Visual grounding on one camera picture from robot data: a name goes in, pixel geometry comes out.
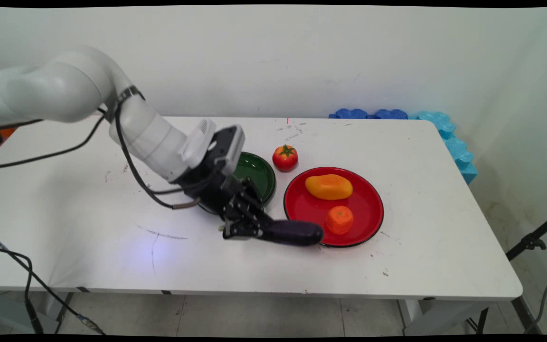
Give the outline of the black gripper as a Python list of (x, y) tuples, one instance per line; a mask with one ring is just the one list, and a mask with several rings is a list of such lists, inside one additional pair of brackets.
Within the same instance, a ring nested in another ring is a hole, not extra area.
[(177, 179), (185, 195), (221, 216), (223, 239), (261, 238), (274, 220), (268, 216), (256, 185), (234, 173), (245, 143), (241, 127), (225, 127), (206, 145), (202, 162)]

